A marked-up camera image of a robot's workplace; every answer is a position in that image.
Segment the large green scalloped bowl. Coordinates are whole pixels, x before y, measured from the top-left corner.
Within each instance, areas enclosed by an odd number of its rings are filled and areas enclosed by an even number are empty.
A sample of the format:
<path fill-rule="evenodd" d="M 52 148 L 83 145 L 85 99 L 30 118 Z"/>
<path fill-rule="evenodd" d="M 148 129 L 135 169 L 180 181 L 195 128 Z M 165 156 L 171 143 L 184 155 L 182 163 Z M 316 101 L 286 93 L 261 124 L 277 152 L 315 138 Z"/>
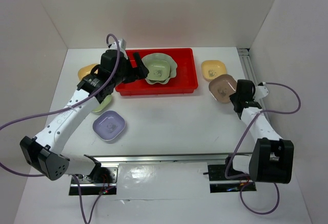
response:
<path fill-rule="evenodd" d="M 155 81 L 155 80 L 149 80 L 146 78 L 146 82 L 150 85 L 154 85 L 154 84 L 162 84 L 162 85 L 166 85 L 170 79 L 175 78 L 177 75 L 177 63 L 175 62 L 175 60 L 164 53 L 152 53 L 152 54 L 148 54 L 146 56 L 144 56 L 141 60 L 142 62 L 145 64 L 146 61 L 149 60 L 153 60 L 153 59 L 158 59 L 158 60 L 165 60 L 170 64 L 170 76 L 163 81 Z"/>

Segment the brown square plate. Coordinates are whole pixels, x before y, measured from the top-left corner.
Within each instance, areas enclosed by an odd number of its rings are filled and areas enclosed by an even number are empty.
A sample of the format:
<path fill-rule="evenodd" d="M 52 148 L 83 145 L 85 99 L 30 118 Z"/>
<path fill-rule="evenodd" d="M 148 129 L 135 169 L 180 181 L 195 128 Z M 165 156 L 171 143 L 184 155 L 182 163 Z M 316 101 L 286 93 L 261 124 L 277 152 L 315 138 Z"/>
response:
<path fill-rule="evenodd" d="M 223 74 L 209 83 L 209 91 L 220 103 L 230 103 L 230 95 L 236 92 L 237 81 L 229 74 Z"/>

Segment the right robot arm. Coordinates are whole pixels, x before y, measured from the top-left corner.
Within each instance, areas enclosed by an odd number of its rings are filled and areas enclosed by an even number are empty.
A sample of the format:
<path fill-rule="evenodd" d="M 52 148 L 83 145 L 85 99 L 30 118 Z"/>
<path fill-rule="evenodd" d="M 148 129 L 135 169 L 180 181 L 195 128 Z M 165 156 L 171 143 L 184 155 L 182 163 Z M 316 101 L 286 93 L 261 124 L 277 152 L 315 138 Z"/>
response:
<path fill-rule="evenodd" d="M 239 155 L 235 150 L 224 166 L 227 179 L 249 177 L 253 182 L 288 184 L 292 178 L 294 145 L 283 139 L 265 117 L 264 110 L 256 95 L 263 98 L 268 95 L 265 83 L 256 86 L 252 81 L 239 79 L 236 92 L 230 95 L 230 101 L 238 118 L 246 125 L 237 147 L 250 133 L 255 141 L 251 155 Z"/>

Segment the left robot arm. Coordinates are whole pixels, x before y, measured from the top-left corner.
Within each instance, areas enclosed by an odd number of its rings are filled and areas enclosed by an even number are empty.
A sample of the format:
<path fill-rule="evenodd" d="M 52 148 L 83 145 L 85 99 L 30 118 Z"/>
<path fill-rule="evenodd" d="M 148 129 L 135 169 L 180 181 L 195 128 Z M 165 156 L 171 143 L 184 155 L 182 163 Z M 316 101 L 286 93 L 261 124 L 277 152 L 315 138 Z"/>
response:
<path fill-rule="evenodd" d="M 68 158 L 62 155 L 62 151 L 82 121 L 113 93 L 116 86 L 147 77 L 149 71 L 139 53 L 133 53 L 133 57 L 136 67 L 119 50 L 107 50 L 102 54 L 100 64 L 77 85 L 65 112 L 56 116 L 33 138 L 25 136 L 21 140 L 20 147 L 29 165 L 50 180 L 71 174 L 83 175 L 87 181 L 96 182 L 108 172 L 92 156 Z"/>

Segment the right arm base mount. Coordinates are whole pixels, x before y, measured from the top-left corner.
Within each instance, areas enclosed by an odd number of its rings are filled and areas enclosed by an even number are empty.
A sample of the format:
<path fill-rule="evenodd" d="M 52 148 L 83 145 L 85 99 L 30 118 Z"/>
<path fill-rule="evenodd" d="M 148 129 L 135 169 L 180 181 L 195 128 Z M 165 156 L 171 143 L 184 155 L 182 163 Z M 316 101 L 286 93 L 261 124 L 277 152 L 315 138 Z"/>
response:
<path fill-rule="evenodd" d="M 227 179 L 224 172 L 225 165 L 208 165 L 203 175 L 209 179 L 210 193 L 240 192 L 242 187 L 245 191 L 256 191 L 256 186 L 249 177 Z"/>

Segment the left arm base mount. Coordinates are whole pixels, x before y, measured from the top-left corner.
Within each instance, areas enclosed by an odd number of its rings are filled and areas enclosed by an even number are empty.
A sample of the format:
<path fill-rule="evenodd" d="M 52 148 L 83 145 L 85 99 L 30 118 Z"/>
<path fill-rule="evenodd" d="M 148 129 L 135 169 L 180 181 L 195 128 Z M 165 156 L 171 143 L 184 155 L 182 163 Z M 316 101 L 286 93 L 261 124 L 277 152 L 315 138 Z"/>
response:
<path fill-rule="evenodd" d="M 69 196 L 78 196 L 78 185 L 82 196 L 116 195 L 118 166 L 102 168 L 97 179 L 78 174 L 77 180 L 71 177 Z"/>

